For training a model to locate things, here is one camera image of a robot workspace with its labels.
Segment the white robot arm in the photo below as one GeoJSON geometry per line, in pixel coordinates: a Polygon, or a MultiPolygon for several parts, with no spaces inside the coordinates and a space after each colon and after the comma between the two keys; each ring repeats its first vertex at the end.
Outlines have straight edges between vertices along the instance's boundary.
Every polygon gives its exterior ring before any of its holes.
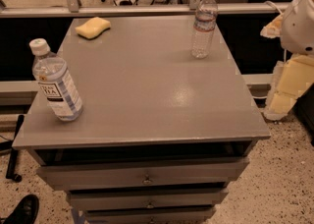
{"type": "Polygon", "coordinates": [[[291,53],[314,54],[314,0],[292,0],[284,11],[281,46],[291,53]]]}

